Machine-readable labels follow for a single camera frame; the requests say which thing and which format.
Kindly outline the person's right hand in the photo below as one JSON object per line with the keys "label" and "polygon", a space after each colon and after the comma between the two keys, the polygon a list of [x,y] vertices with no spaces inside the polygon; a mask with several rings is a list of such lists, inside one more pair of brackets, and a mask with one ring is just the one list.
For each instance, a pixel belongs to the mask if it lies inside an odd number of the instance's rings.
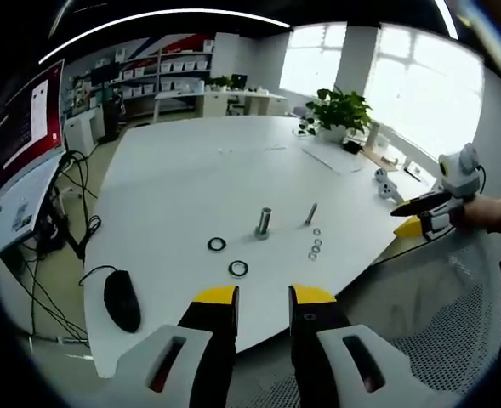
{"label": "person's right hand", "polygon": [[489,230],[494,220],[494,200],[476,195],[472,201],[465,202],[449,212],[449,221],[456,229]]}

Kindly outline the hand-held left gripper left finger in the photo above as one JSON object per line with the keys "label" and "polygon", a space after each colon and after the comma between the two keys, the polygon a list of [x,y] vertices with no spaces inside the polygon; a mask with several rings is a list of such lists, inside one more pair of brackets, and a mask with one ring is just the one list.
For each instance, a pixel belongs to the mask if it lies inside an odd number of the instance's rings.
{"label": "hand-held left gripper left finger", "polygon": [[238,286],[198,294],[117,362],[117,407],[224,407],[238,329]]}

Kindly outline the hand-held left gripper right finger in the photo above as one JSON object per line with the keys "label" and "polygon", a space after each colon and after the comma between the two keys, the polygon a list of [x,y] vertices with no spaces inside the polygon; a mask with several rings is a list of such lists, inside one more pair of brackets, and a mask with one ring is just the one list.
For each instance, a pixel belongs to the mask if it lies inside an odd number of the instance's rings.
{"label": "hand-held left gripper right finger", "polygon": [[429,388],[410,359],[364,325],[351,325],[334,295],[288,288],[291,358],[303,407],[423,407]]}

